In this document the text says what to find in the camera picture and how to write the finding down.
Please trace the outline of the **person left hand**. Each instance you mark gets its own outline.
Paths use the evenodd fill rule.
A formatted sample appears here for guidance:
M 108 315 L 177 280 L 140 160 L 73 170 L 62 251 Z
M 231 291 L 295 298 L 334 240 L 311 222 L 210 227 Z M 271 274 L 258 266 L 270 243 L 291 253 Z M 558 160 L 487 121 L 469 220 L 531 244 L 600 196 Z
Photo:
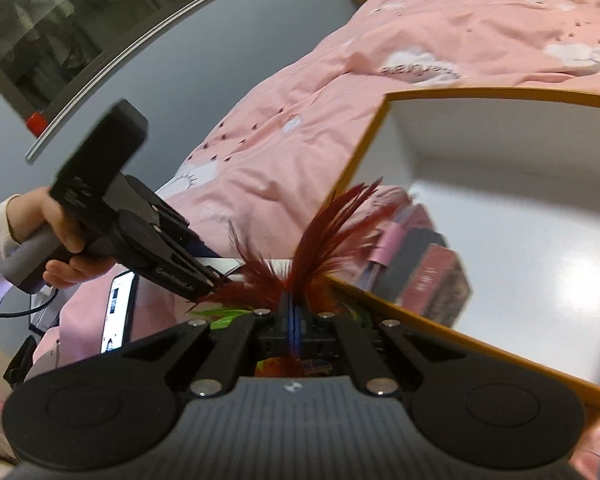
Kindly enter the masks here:
M 11 198 L 6 218 L 12 239 L 21 244 L 43 226 L 50 226 L 61 244 L 73 254 L 68 263 L 50 260 L 43 278 L 57 288 L 76 286 L 106 274 L 115 264 L 113 258 L 80 256 L 85 242 L 79 223 L 50 197 L 48 188 L 36 188 Z

